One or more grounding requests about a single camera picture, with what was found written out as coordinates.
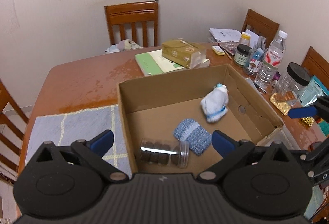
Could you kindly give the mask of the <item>blue knit sock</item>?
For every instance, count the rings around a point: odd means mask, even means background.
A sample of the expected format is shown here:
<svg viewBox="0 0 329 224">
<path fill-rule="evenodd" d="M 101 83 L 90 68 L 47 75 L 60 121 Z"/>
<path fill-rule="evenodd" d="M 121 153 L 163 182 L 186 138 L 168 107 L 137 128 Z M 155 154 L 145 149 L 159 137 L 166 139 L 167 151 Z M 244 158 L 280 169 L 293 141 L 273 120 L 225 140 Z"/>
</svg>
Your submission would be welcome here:
<svg viewBox="0 0 329 224">
<path fill-rule="evenodd" d="M 197 156 L 201 156 L 211 144 L 211 134 L 191 118 L 181 121 L 174 129 L 173 136 L 180 142 L 187 142 L 189 149 Z"/>
</svg>

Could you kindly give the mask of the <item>white sock blue band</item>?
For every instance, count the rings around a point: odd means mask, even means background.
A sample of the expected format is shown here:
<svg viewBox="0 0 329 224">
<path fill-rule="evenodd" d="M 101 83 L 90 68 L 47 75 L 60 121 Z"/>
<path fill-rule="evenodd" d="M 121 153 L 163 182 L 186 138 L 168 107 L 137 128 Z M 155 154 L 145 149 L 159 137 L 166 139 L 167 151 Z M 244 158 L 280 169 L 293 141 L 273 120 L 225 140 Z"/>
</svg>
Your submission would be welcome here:
<svg viewBox="0 0 329 224">
<path fill-rule="evenodd" d="M 225 95 L 215 88 L 201 100 L 201 108 L 208 123 L 218 122 L 228 111 L 228 94 Z"/>
</svg>

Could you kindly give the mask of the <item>jar of brown hair ties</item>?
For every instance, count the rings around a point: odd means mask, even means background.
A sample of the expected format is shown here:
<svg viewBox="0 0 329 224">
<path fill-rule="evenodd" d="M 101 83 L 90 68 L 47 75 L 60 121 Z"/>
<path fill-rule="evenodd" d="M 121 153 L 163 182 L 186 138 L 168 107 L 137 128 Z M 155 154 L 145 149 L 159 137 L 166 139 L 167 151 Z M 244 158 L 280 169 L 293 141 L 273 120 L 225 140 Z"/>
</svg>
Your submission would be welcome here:
<svg viewBox="0 0 329 224">
<path fill-rule="evenodd" d="M 189 161 L 189 143 L 142 139 L 139 147 L 139 159 L 142 162 L 160 166 L 186 168 Z"/>
</svg>

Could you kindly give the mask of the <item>blue white piggy toy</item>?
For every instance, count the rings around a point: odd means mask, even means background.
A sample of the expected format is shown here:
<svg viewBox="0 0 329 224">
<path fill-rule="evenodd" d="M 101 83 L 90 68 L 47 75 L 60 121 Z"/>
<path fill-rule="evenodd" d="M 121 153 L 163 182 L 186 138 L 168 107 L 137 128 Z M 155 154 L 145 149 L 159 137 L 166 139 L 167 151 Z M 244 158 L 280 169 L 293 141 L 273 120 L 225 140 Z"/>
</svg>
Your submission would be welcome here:
<svg viewBox="0 0 329 224">
<path fill-rule="evenodd" d="M 216 85 L 215 90 L 221 91 L 221 92 L 224 93 L 225 95 L 228 94 L 228 90 L 227 90 L 226 85 L 221 84 L 221 83 L 218 83 L 218 84 Z"/>
</svg>

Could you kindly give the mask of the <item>gold ribbon bow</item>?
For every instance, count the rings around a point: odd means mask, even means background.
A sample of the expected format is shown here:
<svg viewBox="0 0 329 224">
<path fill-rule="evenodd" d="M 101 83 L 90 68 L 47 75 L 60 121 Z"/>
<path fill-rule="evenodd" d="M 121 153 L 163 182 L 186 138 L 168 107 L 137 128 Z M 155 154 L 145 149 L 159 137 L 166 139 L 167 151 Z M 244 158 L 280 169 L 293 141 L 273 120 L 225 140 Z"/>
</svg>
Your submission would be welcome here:
<svg viewBox="0 0 329 224">
<path fill-rule="evenodd" d="M 313 117 L 303 117 L 301 118 L 301 123 L 305 127 L 311 127 L 314 124 L 315 120 Z"/>
</svg>

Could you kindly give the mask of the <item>gold blister pill pack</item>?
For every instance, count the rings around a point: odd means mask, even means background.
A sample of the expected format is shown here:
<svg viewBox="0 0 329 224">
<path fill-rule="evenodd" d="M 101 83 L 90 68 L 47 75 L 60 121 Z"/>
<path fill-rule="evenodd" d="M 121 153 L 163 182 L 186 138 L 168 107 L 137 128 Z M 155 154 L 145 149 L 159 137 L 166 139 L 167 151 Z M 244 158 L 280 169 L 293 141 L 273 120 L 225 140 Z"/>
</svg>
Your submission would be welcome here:
<svg viewBox="0 0 329 224">
<path fill-rule="evenodd" d="M 283 97 L 277 93 L 274 92 L 272 96 L 270 97 L 270 102 L 275 105 L 275 107 L 284 115 L 286 116 L 288 112 L 291 109 L 291 105 L 283 99 Z"/>
</svg>

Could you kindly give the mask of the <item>clear jar black lid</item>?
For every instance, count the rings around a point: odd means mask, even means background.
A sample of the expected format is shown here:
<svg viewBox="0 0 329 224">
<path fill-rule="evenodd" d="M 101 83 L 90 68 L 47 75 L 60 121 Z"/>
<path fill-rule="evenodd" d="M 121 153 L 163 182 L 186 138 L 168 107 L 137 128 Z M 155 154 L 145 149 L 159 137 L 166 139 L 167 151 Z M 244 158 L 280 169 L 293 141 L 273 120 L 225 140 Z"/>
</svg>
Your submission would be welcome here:
<svg viewBox="0 0 329 224">
<path fill-rule="evenodd" d="M 280 76 L 274 87 L 275 101 L 294 105 L 310 81 L 311 76 L 307 70 L 297 63 L 289 63 L 286 71 Z"/>
</svg>

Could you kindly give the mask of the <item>teal packet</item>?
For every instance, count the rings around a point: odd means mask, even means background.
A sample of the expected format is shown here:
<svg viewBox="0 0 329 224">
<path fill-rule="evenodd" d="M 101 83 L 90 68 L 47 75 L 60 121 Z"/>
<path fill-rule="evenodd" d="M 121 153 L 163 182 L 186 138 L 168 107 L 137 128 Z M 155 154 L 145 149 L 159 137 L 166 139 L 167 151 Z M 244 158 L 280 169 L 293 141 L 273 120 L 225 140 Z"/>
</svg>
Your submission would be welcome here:
<svg viewBox="0 0 329 224">
<path fill-rule="evenodd" d="M 327 95 L 328 89 L 316 76 L 313 76 L 308 86 L 299 97 L 299 103 L 302 105 L 302 107 L 305 107 L 317 101 L 318 97 Z"/>
</svg>

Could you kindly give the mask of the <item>blue grey checked towel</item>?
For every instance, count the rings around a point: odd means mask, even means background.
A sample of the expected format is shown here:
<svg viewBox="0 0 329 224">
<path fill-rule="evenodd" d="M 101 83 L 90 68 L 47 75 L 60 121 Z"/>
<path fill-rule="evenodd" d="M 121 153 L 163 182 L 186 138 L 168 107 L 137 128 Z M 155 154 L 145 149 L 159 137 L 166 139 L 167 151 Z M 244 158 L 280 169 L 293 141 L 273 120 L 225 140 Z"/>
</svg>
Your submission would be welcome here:
<svg viewBox="0 0 329 224">
<path fill-rule="evenodd" d="M 29 162 L 44 141 L 52 141 L 56 146 L 69 146 L 78 139 L 88 141 L 105 130 L 113 132 L 114 143 L 103 155 L 103 160 L 131 177 L 132 170 L 123 138 L 118 105 L 37 117 L 25 162 Z"/>
</svg>

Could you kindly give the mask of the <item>wooden chair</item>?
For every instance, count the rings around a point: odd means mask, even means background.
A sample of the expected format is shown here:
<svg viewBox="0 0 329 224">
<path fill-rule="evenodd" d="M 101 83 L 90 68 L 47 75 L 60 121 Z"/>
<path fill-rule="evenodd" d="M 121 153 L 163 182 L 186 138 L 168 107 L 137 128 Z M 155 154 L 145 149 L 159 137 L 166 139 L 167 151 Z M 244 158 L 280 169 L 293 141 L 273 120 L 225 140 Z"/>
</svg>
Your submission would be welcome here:
<svg viewBox="0 0 329 224">
<path fill-rule="evenodd" d="M 111 6 L 104 6 L 105 18 L 107 22 L 109 40 L 115 44 L 114 26 L 118 26 L 121 40 L 125 40 L 125 26 L 131 28 L 132 39 L 138 42 L 137 24 L 142 25 L 142 46 L 149 47 L 148 22 L 153 23 L 154 46 L 158 45 L 158 0 L 145 2 L 125 3 Z"/>
<path fill-rule="evenodd" d="M 18 106 L 9 91 L 1 82 L 1 177 L 13 184 L 17 178 L 18 164 L 21 158 L 24 132 L 5 114 L 5 108 L 10 105 L 24 124 L 29 118 Z"/>
<path fill-rule="evenodd" d="M 301 65 L 311 76 L 316 76 L 323 85 L 329 87 L 329 64 L 313 47 L 308 52 Z"/>
<path fill-rule="evenodd" d="M 259 36 L 263 36 L 266 39 L 266 47 L 268 48 L 278 32 L 279 23 L 270 20 L 252 9 L 248 9 L 241 32 L 245 32 L 247 29 Z"/>
</svg>

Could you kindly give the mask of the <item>clear water bottle red label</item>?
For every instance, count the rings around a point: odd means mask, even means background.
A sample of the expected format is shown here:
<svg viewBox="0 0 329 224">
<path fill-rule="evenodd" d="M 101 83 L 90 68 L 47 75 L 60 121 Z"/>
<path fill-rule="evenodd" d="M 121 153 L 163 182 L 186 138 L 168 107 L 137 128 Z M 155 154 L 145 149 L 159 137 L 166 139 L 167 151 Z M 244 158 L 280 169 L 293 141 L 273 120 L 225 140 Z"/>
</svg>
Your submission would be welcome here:
<svg viewBox="0 0 329 224">
<path fill-rule="evenodd" d="M 265 54 L 263 63 L 258 70 L 254 84 L 261 90 L 266 90 L 270 85 L 278 67 L 284 57 L 286 46 L 285 41 L 288 34 L 282 30 L 278 32 L 278 38 L 273 40 Z"/>
</svg>

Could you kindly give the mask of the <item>dark lid small jar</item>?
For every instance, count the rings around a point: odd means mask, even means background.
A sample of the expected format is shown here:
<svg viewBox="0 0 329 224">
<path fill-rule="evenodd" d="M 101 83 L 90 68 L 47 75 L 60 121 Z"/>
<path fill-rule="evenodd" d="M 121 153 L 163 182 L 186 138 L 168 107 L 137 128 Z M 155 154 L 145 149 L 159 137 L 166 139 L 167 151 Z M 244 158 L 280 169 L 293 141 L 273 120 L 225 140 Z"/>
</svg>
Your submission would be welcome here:
<svg viewBox="0 0 329 224">
<path fill-rule="evenodd" d="M 237 65 L 244 67 L 245 63 L 247 62 L 250 50 L 251 47 L 244 44 L 238 44 L 234 55 L 234 62 Z"/>
</svg>

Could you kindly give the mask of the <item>wooden chair left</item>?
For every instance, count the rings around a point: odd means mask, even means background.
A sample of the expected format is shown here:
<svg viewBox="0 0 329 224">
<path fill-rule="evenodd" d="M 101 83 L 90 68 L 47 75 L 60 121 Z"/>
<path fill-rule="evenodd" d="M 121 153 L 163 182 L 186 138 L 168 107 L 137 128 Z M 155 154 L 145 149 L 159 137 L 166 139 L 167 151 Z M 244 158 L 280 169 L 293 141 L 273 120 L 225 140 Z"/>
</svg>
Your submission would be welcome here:
<svg viewBox="0 0 329 224">
<path fill-rule="evenodd" d="M 10 105 L 24 124 L 29 118 L 18 106 L 9 91 L 1 82 L 1 177 L 13 184 L 17 178 L 18 164 L 21 158 L 24 132 L 5 114 L 5 108 Z"/>
</svg>

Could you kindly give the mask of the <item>gold wrapped package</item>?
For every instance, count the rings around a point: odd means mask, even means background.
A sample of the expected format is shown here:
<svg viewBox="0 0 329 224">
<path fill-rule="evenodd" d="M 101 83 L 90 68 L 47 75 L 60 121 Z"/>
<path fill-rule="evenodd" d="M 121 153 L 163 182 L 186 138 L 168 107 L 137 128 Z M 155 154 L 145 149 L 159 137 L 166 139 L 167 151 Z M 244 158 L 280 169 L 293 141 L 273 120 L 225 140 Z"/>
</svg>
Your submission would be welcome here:
<svg viewBox="0 0 329 224">
<path fill-rule="evenodd" d="M 162 43 L 162 56 L 185 68 L 192 69 L 206 60 L 206 48 L 198 43 L 174 39 Z"/>
</svg>

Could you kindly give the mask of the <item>green white book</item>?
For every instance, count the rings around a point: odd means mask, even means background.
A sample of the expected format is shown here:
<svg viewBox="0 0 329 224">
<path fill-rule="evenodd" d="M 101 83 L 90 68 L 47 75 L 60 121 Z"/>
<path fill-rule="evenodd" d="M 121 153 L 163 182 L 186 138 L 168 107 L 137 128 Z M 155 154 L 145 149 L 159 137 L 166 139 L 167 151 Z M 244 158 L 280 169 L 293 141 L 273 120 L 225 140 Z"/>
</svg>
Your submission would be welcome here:
<svg viewBox="0 0 329 224">
<path fill-rule="evenodd" d="M 162 57 L 161 50 L 136 54 L 135 60 L 144 76 L 155 76 L 158 74 L 186 69 L 185 67 Z"/>
</svg>

